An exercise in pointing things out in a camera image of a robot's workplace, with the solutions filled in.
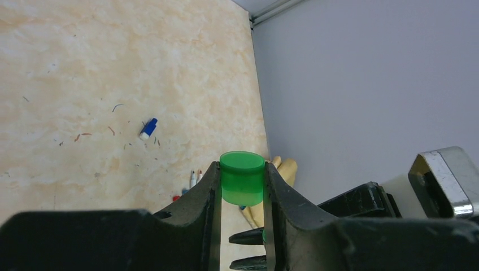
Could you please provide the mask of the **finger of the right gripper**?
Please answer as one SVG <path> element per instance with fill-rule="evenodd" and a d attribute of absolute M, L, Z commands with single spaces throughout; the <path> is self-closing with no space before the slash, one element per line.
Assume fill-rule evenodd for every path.
<path fill-rule="evenodd" d="M 232 261 L 229 268 L 241 271 L 267 271 L 267 258 L 266 255 L 262 255 L 238 259 Z"/>
<path fill-rule="evenodd" d="M 232 244 L 259 246 L 264 244 L 264 228 L 250 229 L 240 233 L 233 234 L 228 241 Z"/>

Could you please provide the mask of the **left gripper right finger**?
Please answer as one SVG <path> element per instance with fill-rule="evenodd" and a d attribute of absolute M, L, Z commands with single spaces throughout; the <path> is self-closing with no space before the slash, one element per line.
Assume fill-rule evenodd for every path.
<path fill-rule="evenodd" d="M 337 219 L 265 166 L 264 230 L 268 270 L 336 270 Z"/>

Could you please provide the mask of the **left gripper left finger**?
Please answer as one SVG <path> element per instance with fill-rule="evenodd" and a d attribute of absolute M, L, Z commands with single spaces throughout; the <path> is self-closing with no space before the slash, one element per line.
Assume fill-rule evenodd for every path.
<path fill-rule="evenodd" d="M 221 245 L 219 162 L 180 199 L 154 213 L 159 221 L 160 270 L 219 270 Z"/>

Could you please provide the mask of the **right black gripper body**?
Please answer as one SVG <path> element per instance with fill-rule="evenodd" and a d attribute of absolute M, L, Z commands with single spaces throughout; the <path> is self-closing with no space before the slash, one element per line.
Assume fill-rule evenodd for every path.
<path fill-rule="evenodd" d="M 394 197 L 376 182 L 357 186 L 318 207 L 337 217 L 402 217 Z"/>

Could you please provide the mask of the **bright green square cap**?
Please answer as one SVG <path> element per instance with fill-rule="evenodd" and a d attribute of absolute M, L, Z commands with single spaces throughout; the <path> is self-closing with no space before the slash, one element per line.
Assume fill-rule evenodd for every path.
<path fill-rule="evenodd" d="M 255 206 L 263 201 L 265 160 L 247 151 L 221 155 L 220 182 L 223 199 L 237 206 Z"/>

